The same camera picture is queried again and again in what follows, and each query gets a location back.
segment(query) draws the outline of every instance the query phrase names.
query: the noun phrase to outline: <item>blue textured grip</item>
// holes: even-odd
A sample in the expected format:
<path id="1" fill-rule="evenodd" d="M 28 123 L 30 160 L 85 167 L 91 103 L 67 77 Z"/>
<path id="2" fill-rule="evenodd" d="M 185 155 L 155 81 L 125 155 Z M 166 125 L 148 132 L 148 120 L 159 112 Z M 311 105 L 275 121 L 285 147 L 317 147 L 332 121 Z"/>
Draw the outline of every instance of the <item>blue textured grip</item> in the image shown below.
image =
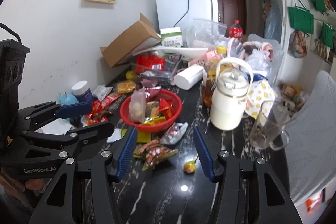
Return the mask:
<path id="1" fill-rule="evenodd" d="M 138 140 L 138 131 L 136 127 L 133 127 L 132 132 L 130 133 L 128 140 L 118 160 L 118 171 L 116 177 L 119 180 L 121 180 L 127 173 L 128 166 L 131 163 L 134 149 L 137 145 L 137 140 Z"/>
<path id="2" fill-rule="evenodd" d="M 56 111 L 56 117 L 67 119 L 76 116 L 82 116 L 88 114 L 92 111 L 92 105 L 89 102 L 78 103 L 73 105 L 61 106 L 58 111 Z"/>
<path id="3" fill-rule="evenodd" d="M 215 175 L 212 169 L 212 160 L 198 128 L 194 130 L 194 143 L 204 175 L 213 181 Z"/>

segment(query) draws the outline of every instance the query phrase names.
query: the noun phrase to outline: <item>kettle handle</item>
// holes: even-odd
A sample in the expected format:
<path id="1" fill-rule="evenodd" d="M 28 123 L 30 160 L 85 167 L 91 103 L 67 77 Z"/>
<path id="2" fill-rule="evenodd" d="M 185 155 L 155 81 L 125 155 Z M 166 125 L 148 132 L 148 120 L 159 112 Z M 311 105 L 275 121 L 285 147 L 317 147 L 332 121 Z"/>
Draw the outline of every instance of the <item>kettle handle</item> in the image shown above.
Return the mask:
<path id="1" fill-rule="evenodd" d="M 225 64 L 225 63 L 236 63 L 237 65 L 239 66 L 242 66 L 243 68 L 247 69 L 247 71 L 249 72 L 250 74 L 250 84 L 249 84 L 249 91 L 251 90 L 251 85 L 253 83 L 253 70 L 251 68 L 251 66 L 246 63 L 244 60 L 241 60 L 239 58 L 236 58 L 236 57 L 227 57 L 227 58 L 223 58 L 217 65 L 216 67 L 216 82 L 218 80 L 218 76 L 219 76 L 219 70 L 221 68 L 221 65 L 222 64 Z"/>

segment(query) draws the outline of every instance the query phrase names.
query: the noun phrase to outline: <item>glass cup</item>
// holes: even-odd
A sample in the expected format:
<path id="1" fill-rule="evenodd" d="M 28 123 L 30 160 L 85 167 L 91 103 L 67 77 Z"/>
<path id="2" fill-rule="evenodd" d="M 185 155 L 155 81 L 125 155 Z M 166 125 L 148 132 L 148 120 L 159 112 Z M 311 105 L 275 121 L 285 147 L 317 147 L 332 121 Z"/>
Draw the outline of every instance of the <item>glass cup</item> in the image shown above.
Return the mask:
<path id="1" fill-rule="evenodd" d="M 269 146 L 275 151 L 284 148 L 289 143 L 289 135 L 284 129 L 289 119 L 287 107 L 273 101 L 263 102 L 250 133 L 251 145 L 260 149 L 266 149 Z M 273 141 L 280 134 L 284 135 L 285 143 L 276 146 Z"/>

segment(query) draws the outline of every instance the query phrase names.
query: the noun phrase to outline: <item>wooden door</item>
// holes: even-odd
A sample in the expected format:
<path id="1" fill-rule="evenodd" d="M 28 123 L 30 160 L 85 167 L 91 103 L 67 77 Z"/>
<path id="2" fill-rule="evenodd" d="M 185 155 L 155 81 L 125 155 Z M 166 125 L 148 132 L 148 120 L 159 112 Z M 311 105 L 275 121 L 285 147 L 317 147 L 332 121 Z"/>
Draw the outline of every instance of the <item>wooden door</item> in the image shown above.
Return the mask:
<path id="1" fill-rule="evenodd" d="M 218 0 L 218 14 L 219 21 L 227 25 L 226 37 L 236 19 L 246 33 L 246 0 Z"/>

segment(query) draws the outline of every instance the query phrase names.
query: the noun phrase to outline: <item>red plastic basket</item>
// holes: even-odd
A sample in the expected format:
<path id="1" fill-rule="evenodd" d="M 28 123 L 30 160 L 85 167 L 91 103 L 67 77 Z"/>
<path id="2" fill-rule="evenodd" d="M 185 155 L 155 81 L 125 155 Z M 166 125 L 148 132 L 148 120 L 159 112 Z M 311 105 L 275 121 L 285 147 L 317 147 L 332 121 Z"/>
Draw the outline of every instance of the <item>red plastic basket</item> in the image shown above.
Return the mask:
<path id="1" fill-rule="evenodd" d="M 172 93 L 168 90 L 161 90 L 159 94 L 157 95 L 157 97 L 165 99 L 165 100 L 173 101 L 172 110 L 175 114 L 169 120 L 163 123 L 160 123 L 160 124 L 153 125 L 153 126 L 144 126 L 144 125 L 131 122 L 128 119 L 129 103 L 131 102 L 131 97 L 126 98 L 125 101 L 122 103 L 120 107 L 120 117 L 124 120 L 125 124 L 129 126 L 135 126 L 138 130 L 145 132 L 145 133 L 157 133 L 157 132 L 168 129 L 175 122 L 177 117 L 181 114 L 181 111 L 182 111 L 181 99 L 175 93 Z"/>

